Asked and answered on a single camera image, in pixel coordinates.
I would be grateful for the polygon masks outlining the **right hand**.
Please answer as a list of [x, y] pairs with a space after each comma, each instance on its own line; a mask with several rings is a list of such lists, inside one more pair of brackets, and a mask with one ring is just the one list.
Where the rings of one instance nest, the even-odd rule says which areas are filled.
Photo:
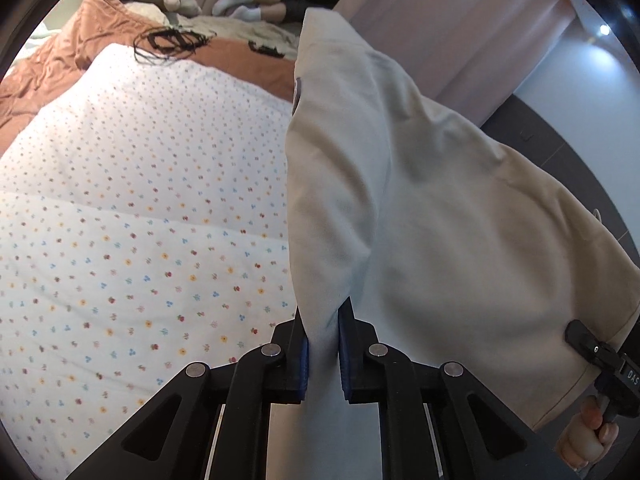
[[580, 471], [602, 460], [619, 433], [616, 422], [604, 421], [600, 399], [587, 396], [560, 434], [554, 450], [567, 466]]

